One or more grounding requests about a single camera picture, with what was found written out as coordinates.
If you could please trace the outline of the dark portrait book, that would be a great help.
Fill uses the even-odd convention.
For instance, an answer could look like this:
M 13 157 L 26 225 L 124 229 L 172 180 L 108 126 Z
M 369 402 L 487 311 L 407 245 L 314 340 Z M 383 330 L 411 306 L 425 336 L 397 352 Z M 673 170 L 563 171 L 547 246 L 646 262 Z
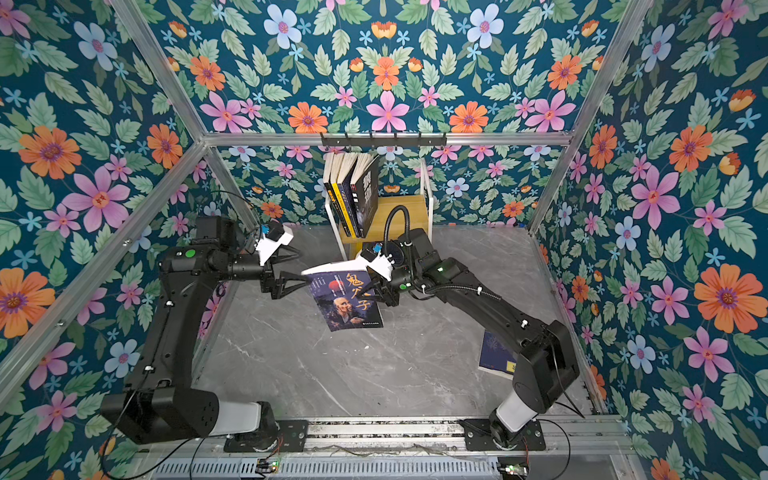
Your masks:
M 349 236 L 360 238 L 362 233 L 357 219 L 356 205 L 352 192 L 352 177 L 357 164 L 358 153 L 345 153 L 339 163 L 339 172 L 336 174 L 336 185 L 339 190 L 340 203 L 343 207 L 343 217 L 346 221 Z
M 331 332 L 383 327 L 367 266 L 366 260 L 358 258 L 301 272 Z

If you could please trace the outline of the black book white characters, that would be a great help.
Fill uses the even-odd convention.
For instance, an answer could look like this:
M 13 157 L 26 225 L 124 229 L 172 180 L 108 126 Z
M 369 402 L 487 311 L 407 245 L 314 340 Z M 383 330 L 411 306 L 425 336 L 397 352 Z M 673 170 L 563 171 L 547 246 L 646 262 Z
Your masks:
M 364 238 L 373 222 L 378 205 L 379 159 L 371 153 L 359 153 L 352 170 L 350 188 L 358 238 Z

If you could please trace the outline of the navy book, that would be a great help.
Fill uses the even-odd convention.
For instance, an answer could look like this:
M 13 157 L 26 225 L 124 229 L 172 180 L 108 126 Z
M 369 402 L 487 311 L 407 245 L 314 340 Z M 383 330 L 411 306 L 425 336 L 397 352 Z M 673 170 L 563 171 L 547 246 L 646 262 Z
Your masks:
M 478 368 L 481 371 L 512 379 L 516 370 L 516 357 L 491 332 L 485 331 Z

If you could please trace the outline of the yellow cartoon cover book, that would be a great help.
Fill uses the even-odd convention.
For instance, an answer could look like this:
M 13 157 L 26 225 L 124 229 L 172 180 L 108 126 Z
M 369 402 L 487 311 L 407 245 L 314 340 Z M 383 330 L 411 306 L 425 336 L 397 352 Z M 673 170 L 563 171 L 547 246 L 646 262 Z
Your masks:
M 333 156 L 330 185 L 340 213 L 340 222 L 349 238 L 356 238 L 356 220 L 351 200 L 346 192 L 346 181 L 351 178 L 356 163 L 356 154 L 338 153 Z

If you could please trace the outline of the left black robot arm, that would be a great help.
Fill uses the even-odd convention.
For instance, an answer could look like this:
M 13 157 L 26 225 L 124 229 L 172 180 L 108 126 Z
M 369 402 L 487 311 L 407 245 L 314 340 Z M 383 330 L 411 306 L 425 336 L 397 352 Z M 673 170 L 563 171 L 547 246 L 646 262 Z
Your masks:
M 306 284 L 274 265 L 299 257 L 293 231 L 277 220 L 260 228 L 253 251 L 235 221 L 201 217 L 195 238 L 170 249 L 159 264 L 161 294 L 148 337 L 123 390 L 104 398 L 101 415 L 117 431 L 144 445 L 227 436 L 257 451 L 279 442 L 279 425 L 266 401 L 224 401 L 193 386 L 193 360 L 207 302 L 226 282 L 257 281 L 273 299 Z

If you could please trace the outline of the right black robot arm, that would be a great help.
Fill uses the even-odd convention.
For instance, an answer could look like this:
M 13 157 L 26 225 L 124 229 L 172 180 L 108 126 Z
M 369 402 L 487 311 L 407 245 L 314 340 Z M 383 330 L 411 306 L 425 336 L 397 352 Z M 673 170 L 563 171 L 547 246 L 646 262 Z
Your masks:
M 547 323 L 507 302 L 465 264 L 441 257 L 424 230 L 410 230 L 378 252 L 365 248 L 357 258 L 370 275 L 363 291 L 373 291 L 377 300 L 394 307 L 405 292 L 437 298 L 469 315 L 514 354 L 512 392 L 489 417 L 488 434 L 497 446 L 515 446 L 524 430 L 579 379 L 565 324 Z

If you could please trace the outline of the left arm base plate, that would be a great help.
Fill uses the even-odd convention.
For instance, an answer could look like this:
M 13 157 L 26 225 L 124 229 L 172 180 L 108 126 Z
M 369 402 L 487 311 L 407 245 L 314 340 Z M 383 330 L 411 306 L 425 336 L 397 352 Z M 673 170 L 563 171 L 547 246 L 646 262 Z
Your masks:
M 307 420 L 277 420 L 248 433 L 232 434 L 224 444 L 227 453 L 303 452 L 308 439 Z

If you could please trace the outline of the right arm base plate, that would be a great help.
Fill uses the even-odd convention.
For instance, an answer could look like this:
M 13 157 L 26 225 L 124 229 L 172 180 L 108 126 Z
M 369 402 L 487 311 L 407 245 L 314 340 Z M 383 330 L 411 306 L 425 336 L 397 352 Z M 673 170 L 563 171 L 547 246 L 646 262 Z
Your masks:
M 520 431 L 509 432 L 487 419 L 460 419 L 468 451 L 544 451 L 546 442 L 538 421 L 528 422 Z

